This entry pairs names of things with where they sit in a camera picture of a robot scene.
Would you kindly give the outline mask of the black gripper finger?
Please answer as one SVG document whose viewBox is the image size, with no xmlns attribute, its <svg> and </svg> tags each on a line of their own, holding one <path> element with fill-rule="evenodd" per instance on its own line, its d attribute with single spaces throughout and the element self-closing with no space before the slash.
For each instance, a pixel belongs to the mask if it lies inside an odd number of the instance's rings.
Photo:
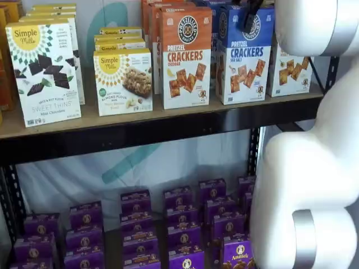
<svg viewBox="0 0 359 269">
<path fill-rule="evenodd" d="M 257 15 L 258 10 L 263 5 L 263 0 L 249 0 L 244 7 L 245 13 L 242 23 L 242 31 L 249 33 L 254 23 L 254 18 Z"/>
</svg>

